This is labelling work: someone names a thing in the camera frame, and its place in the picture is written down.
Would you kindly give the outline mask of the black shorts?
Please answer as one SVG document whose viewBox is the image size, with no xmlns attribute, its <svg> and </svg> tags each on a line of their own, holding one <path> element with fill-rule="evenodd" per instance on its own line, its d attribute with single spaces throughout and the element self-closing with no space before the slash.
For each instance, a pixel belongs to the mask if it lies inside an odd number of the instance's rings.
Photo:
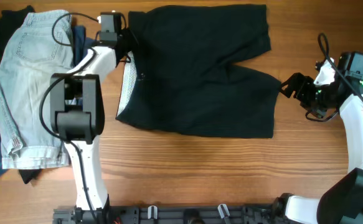
<svg viewBox="0 0 363 224">
<path fill-rule="evenodd" d="M 131 11 L 136 82 L 118 121 L 215 138 L 272 138 L 280 81 L 243 67 L 271 50 L 264 4 Z"/>
</svg>

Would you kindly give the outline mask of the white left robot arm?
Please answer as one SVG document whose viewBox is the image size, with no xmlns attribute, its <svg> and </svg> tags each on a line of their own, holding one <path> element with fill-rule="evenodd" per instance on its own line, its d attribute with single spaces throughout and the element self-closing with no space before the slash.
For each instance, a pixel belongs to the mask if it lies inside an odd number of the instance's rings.
<svg viewBox="0 0 363 224">
<path fill-rule="evenodd" d="M 101 81 L 120 62 L 131 61 L 125 16 L 103 12 L 96 22 L 101 29 L 84 58 L 70 71 L 53 74 L 43 95 L 50 100 L 50 125 L 44 128 L 69 154 L 77 188 L 75 219 L 84 223 L 104 220 L 110 207 L 99 159 L 105 125 Z"/>
</svg>

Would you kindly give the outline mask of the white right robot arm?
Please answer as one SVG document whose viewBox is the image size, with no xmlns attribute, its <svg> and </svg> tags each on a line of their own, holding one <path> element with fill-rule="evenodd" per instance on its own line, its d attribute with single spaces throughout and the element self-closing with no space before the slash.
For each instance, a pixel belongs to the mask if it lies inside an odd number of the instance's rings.
<svg viewBox="0 0 363 224">
<path fill-rule="evenodd" d="M 276 204 L 283 216 L 298 223 L 363 223 L 363 54 L 341 54 L 337 69 L 318 62 L 316 78 L 293 74 L 280 92 L 296 98 L 312 121 L 329 121 L 327 110 L 338 114 L 346 131 L 347 175 L 319 199 L 288 195 Z"/>
</svg>

